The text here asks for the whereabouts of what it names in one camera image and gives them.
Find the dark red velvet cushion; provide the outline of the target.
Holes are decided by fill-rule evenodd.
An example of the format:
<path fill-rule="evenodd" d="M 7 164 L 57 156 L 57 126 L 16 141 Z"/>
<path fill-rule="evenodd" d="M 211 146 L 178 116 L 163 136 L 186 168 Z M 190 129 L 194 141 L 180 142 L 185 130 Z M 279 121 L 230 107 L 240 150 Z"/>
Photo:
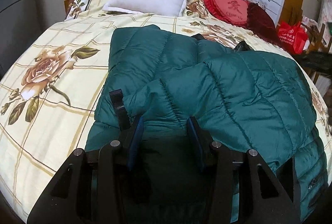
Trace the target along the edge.
<path fill-rule="evenodd" d="M 266 42 L 281 45 L 273 20 L 258 4 L 253 2 L 248 3 L 247 29 Z"/>

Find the floral cream bed quilt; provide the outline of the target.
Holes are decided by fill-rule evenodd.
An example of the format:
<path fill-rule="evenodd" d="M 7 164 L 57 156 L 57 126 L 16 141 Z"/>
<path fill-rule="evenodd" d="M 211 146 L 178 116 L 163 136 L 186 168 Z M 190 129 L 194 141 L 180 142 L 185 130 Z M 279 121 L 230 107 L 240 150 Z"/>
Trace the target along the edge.
<path fill-rule="evenodd" d="M 1 80 L 1 192 L 23 222 L 66 158 L 86 146 L 108 77 L 110 43 L 116 29 L 155 25 L 236 51 L 264 51 L 294 60 L 252 31 L 214 18 L 203 0 L 188 0 L 180 17 L 107 13 L 102 9 L 105 1 L 77 0 L 74 16 L 42 33 Z M 326 190 L 331 184 L 327 107 L 300 69 L 311 90 L 315 125 L 326 155 Z M 144 133 L 136 167 L 120 188 L 127 202 L 124 221 L 205 223 L 205 176 L 186 133 L 180 137 L 179 159 L 171 160 L 169 153 L 162 153 L 157 170 L 148 166 L 143 138 Z"/>

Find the dark green puffer jacket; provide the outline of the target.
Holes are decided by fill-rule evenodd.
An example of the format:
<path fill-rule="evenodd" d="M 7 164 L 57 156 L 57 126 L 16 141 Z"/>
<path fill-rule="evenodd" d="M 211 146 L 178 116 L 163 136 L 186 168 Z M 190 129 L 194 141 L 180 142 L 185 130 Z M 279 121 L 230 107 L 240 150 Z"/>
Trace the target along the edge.
<path fill-rule="evenodd" d="M 129 117 L 142 115 L 148 166 L 162 153 L 180 156 L 180 137 L 195 117 L 212 137 L 237 151 L 256 149 L 273 171 L 295 161 L 300 218 L 327 187 L 327 163 L 317 114 L 298 64 L 264 51 L 236 51 L 155 25 L 118 28 L 109 73 L 85 148 L 100 149 L 119 134 L 110 92 L 122 90 Z"/>

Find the wooden chair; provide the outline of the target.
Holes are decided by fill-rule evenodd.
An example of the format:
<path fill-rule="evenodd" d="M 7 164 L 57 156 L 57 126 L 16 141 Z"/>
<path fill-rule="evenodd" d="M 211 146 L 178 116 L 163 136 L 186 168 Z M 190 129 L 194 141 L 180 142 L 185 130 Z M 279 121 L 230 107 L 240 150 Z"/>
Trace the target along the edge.
<path fill-rule="evenodd" d="M 309 36 L 310 44 L 304 49 L 301 55 L 300 66 L 314 79 L 318 81 L 319 76 L 324 76 L 331 80 L 331 37 L 328 44 L 325 43 L 323 35 L 325 33 L 325 24 L 318 29 L 317 25 L 310 19 L 301 23 Z"/>

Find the grey refrigerator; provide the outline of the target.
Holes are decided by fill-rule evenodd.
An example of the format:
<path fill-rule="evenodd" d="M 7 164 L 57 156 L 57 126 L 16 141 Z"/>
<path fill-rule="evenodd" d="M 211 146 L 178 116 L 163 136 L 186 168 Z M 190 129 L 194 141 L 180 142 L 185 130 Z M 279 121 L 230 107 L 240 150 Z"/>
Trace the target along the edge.
<path fill-rule="evenodd" d="M 47 28 L 64 19 L 63 0 L 1 0 L 1 75 Z"/>

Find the red shopping bag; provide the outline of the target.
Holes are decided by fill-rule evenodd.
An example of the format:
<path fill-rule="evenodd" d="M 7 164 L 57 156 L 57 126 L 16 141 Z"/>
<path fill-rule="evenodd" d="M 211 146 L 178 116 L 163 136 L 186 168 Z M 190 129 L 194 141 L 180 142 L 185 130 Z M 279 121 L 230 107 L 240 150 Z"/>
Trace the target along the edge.
<path fill-rule="evenodd" d="M 282 48 L 292 55 L 303 52 L 308 35 L 301 26 L 301 22 L 290 26 L 286 22 L 281 22 L 277 33 L 282 43 Z"/>

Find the red heart-shaped cushion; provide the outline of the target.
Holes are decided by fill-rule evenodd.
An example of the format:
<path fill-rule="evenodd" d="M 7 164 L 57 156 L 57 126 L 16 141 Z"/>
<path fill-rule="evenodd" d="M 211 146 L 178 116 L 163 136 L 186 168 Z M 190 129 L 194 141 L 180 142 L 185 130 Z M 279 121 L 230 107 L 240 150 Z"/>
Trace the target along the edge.
<path fill-rule="evenodd" d="M 203 0 L 207 11 L 220 21 L 246 27 L 248 2 L 245 0 Z"/>

